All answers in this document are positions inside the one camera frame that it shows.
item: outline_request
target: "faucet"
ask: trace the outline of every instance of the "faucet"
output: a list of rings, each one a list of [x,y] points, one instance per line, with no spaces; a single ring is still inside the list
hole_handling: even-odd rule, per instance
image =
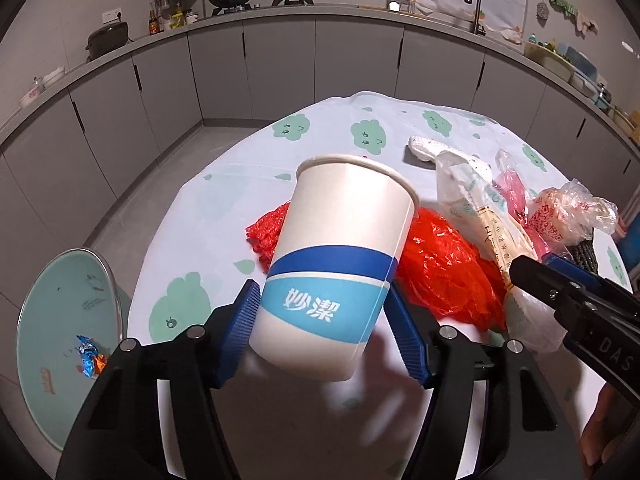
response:
[[[482,0],[476,0],[476,15],[474,17],[474,26],[473,26],[471,32],[473,34],[484,36],[484,27],[482,25],[480,25],[480,23],[479,23],[479,20],[480,20],[480,3],[481,2],[482,2]],[[471,5],[471,3],[473,3],[473,0],[465,0],[465,3]]]

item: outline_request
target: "paper cup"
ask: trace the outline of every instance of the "paper cup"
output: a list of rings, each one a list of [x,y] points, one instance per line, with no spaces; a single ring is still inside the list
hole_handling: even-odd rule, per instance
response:
[[[395,170],[354,155],[297,172],[249,344],[293,374],[353,375],[393,280],[418,194]]]

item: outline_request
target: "floor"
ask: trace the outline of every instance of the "floor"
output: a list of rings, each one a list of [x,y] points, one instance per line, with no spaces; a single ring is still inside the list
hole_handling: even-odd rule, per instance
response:
[[[258,128],[207,127],[185,134],[109,212],[88,245],[110,264],[130,298],[146,250],[180,188],[208,164]],[[14,431],[42,468],[55,477],[60,452],[44,439],[27,410],[18,384],[0,377],[0,406]]]

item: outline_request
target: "kitchen cabinet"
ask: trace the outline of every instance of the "kitchen cabinet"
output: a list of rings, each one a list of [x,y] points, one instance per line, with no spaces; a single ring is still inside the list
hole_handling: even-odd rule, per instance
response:
[[[640,184],[640,162],[629,152],[627,152],[626,158],[626,163],[620,168],[622,176],[617,185],[612,186],[610,190],[610,200],[616,203],[620,214],[622,214]]]
[[[369,90],[393,96],[404,27],[332,16],[316,20],[316,102]]]
[[[0,296],[0,376],[19,384],[15,356],[16,330],[20,309]]]
[[[619,187],[629,155],[609,128],[595,117],[587,116],[574,153],[567,162],[565,176],[569,180],[577,178],[594,196],[618,202],[624,198]]]
[[[254,119],[286,117],[314,103],[316,20],[245,20],[244,44]]]
[[[187,33],[204,119],[251,119],[242,22]]]
[[[92,72],[69,91],[95,160],[119,197],[160,154],[131,57]]]
[[[484,49],[418,27],[405,27],[396,98],[469,110]]]
[[[115,196],[82,134],[68,92],[60,92],[34,116],[8,146],[2,147],[4,156],[47,229],[66,248],[81,245],[113,205]],[[55,256],[49,250],[46,253]],[[38,259],[38,270],[46,263]]]
[[[564,173],[586,115],[586,110],[575,100],[547,85],[525,140]]]
[[[142,102],[160,153],[202,120],[186,35],[133,55]]]
[[[471,111],[498,121],[525,139],[544,91],[545,83],[522,65],[487,52]]]
[[[28,168],[34,174],[33,181],[40,182],[43,186],[49,182],[50,176],[47,174],[49,169],[50,166],[44,168],[44,171],[38,166]],[[21,307],[39,272],[57,254],[61,253],[64,247],[38,218],[18,187],[4,156],[0,156],[0,202],[2,203],[2,214],[0,214],[0,247],[2,247],[0,251],[0,292],[16,307]],[[80,209],[77,212],[78,216],[83,213]],[[71,215],[72,210],[67,209],[63,214]]]

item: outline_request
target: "screw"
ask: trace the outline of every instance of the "screw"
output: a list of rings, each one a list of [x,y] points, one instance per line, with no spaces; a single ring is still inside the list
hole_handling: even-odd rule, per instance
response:
[[[120,350],[124,352],[131,352],[137,344],[138,342],[135,339],[128,337],[120,343]]]
[[[453,328],[452,326],[449,326],[449,325],[445,325],[443,327],[440,327],[440,330],[438,331],[438,333],[444,339],[454,339],[458,335],[458,331],[455,328]]]
[[[190,326],[187,330],[187,337],[191,339],[200,339],[204,336],[204,327],[202,325],[193,325]]]
[[[522,343],[517,339],[511,339],[507,341],[507,348],[514,354],[519,354],[524,349],[524,346],[522,346]]]

